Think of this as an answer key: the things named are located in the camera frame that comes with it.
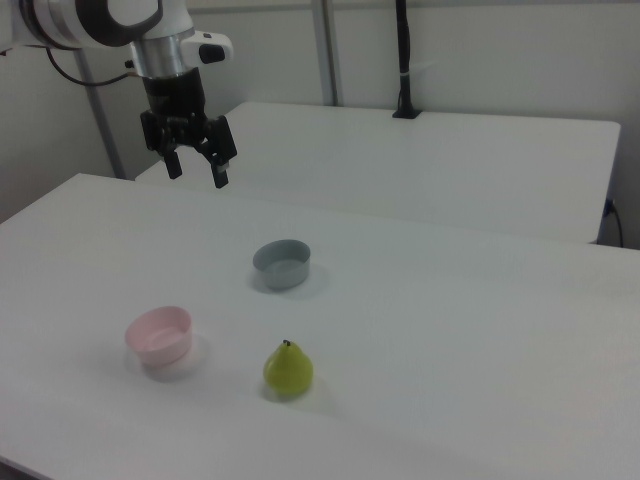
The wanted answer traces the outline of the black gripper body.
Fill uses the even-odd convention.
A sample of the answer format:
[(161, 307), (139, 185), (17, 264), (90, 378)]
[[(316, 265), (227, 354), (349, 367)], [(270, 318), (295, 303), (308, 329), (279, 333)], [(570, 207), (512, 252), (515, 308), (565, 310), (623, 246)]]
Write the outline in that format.
[(143, 78), (149, 109), (141, 114), (144, 126), (152, 125), (158, 118), (171, 117), (193, 121), (203, 126), (205, 94), (198, 68), (186, 73), (163, 78)]

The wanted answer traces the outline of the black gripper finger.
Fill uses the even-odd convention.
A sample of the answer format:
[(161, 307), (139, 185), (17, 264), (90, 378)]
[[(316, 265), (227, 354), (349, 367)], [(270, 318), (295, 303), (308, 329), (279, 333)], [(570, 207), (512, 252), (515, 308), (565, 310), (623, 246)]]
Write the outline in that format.
[(146, 148), (155, 151), (164, 161), (170, 179), (177, 179), (182, 175), (178, 154), (171, 128), (162, 122), (162, 118), (150, 110), (140, 115)]
[(229, 180), (227, 169), (237, 156), (237, 149), (227, 118), (219, 116), (202, 123), (202, 135), (194, 149), (209, 163), (213, 182), (217, 189), (225, 187)]

